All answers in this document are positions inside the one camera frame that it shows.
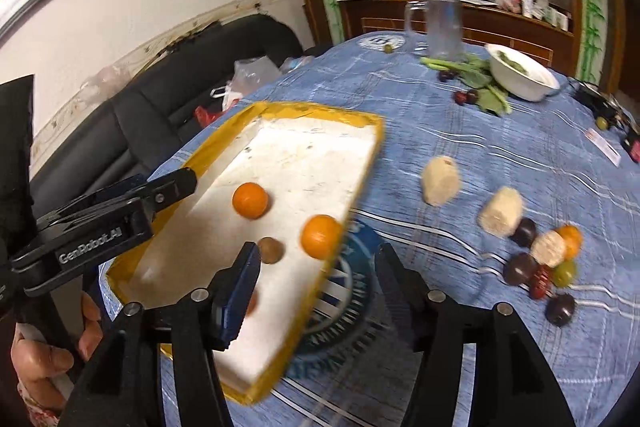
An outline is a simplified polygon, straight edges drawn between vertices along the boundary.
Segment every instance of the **red date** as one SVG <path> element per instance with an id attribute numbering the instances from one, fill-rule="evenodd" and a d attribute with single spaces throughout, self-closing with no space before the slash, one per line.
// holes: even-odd
<path id="1" fill-rule="evenodd" d="M 529 297 L 537 300 L 546 295 L 546 291 L 551 284 L 551 274 L 552 270 L 547 265 L 541 264 L 538 267 L 529 282 Z"/>

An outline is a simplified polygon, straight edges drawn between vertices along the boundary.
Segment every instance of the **paper label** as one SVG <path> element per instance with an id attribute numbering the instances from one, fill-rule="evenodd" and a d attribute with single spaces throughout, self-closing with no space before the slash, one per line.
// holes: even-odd
<path id="1" fill-rule="evenodd" d="M 593 144 L 600 149 L 604 155 L 609 158 L 611 163 L 618 167 L 620 165 L 620 153 L 618 153 L 602 136 L 600 136 L 594 129 L 588 129 L 584 135 Z"/>

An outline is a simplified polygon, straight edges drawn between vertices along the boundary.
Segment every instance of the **wooden cabinet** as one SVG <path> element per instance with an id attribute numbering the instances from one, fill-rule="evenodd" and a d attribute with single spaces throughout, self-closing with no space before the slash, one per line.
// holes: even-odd
<path id="1" fill-rule="evenodd" d="M 354 0 L 340 3 L 348 38 L 380 30 L 404 29 L 403 0 Z M 426 30 L 420 11 L 413 28 Z M 463 4 L 463 40 L 469 44 L 502 44 L 521 51 L 559 73 L 573 74 L 574 35 L 521 15 Z"/>

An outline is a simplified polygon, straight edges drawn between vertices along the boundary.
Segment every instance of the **white tray bottom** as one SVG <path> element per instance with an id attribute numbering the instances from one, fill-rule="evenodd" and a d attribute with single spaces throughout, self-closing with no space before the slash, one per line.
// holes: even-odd
<path id="1" fill-rule="evenodd" d="M 253 121 L 151 242 L 123 285 L 127 297 L 146 308 L 172 304 L 231 266 L 245 241 L 267 235 L 282 241 L 284 258 L 260 267 L 257 308 L 230 348 L 215 352 L 220 379 L 245 391 L 281 348 L 322 269 L 322 262 L 300 247 L 302 226 L 314 214 L 344 222 L 375 142 L 373 126 L 313 118 Z M 234 191 L 245 182 L 260 184 L 270 195 L 271 208 L 255 221 L 239 216 L 231 205 Z"/>

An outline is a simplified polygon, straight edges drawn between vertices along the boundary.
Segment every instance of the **leafy green vegetable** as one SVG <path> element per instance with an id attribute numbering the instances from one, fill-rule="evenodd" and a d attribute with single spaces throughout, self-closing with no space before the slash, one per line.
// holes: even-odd
<path id="1" fill-rule="evenodd" d="M 505 113 L 511 114 L 511 105 L 509 105 L 509 102 L 507 102 L 507 96 L 509 95 L 509 92 L 502 89 L 500 86 L 498 86 L 498 84 L 495 83 L 489 84 L 488 86 L 486 86 L 486 88 L 493 93 L 495 98 L 500 100 Z"/>
<path id="2" fill-rule="evenodd" d="M 525 68 L 519 65 L 519 63 L 517 63 L 515 60 L 511 60 L 509 57 L 507 57 L 504 52 L 498 52 L 498 58 L 500 58 L 500 60 L 503 61 L 507 66 L 511 66 L 518 73 L 529 75 Z"/>
<path id="3" fill-rule="evenodd" d="M 465 53 L 464 58 L 464 62 L 451 62 L 449 60 L 439 60 L 438 58 L 421 57 L 420 62 L 432 70 L 458 71 L 463 84 L 478 90 L 476 104 L 480 109 L 485 112 L 492 112 L 497 116 L 505 113 L 510 114 L 511 105 L 507 101 L 509 93 L 496 84 L 491 74 L 489 61 L 473 53 Z"/>
<path id="4" fill-rule="evenodd" d="M 480 89 L 481 87 L 491 84 L 494 78 L 481 70 L 478 71 L 462 71 L 460 80 L 472 89 Z"/>
<path id="5" fill-rule="evenodd" d="M 508 93 L 497 84 L 489 84 L 478 89 L 478 101 L 476 104 L 485 112 L 492 112 L 497 116 L 511 113 L 511 105 L 507 102 Z"/>

